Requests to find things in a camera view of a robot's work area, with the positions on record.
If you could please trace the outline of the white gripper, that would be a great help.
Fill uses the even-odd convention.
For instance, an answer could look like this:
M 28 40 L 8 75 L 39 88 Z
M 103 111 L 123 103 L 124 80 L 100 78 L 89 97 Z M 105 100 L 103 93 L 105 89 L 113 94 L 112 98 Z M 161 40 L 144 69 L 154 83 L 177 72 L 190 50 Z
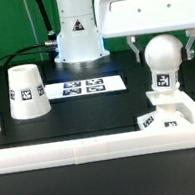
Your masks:
M 94 0 L 98 30 L 105 38 L 125 36 L 141 63 L 140 34 L 186 30 L 182 47 L 184 60 L 194 59 L 195 0 Z

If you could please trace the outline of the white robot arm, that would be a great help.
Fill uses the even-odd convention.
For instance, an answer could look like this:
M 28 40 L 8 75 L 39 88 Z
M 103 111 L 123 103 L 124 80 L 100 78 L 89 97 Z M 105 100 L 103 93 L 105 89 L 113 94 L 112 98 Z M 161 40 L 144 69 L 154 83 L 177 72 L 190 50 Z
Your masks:
M 185 31 L 184 56 L 192 59 L 195 42 L 195 0 L 56 0 L 61 30 L 59 63 L 81 63 L 104 54 L 104 38 L 125 37 L 135 53 L 136 38 L 160 32 Z

